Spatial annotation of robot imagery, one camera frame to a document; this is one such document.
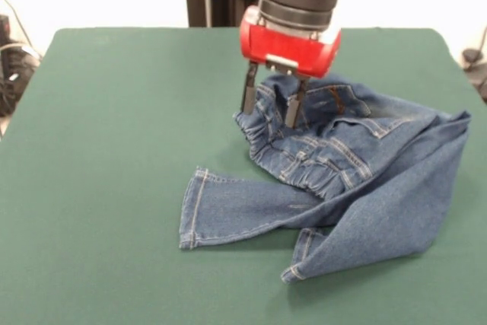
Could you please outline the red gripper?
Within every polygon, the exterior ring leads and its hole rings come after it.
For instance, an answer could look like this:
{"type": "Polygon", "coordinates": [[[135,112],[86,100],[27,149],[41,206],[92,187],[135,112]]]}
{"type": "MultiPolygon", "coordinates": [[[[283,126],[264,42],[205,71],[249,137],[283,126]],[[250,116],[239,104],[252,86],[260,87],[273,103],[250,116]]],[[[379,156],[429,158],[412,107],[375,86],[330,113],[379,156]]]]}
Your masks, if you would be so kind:
{"type": "MultiPolygon", "coordinates": [[[[341,28],[334,24],[323,32],[294,30],[267,21],[255,5],[248,7],[240,22],[240,49],[252,62],[245,77],[241,112],[253,112],[258,64],[289,75],[321,78],[331,68],[341,36],[341,28]]],[[[289,128],[297,124],[308,82],[309,78],[299,78],[296,95],[288,100],[285,125],[289,128]]]]}

